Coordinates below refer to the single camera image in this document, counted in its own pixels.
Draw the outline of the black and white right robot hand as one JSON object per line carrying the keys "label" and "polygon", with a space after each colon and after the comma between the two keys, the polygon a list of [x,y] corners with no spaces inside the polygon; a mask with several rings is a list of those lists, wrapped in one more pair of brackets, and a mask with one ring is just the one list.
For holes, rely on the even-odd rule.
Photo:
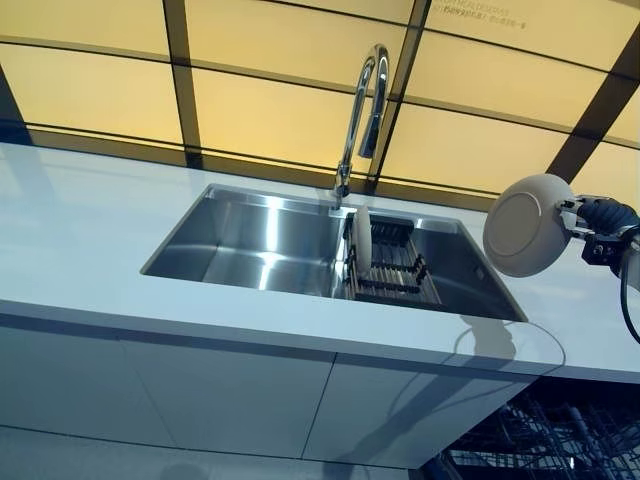
{"label": "black and white right robot hand", "polygon": [[639,216],[629,205],[613,198],[580,195],[555,204],[564,229],[574,238],[587,235],[622,238],[639,229]]}

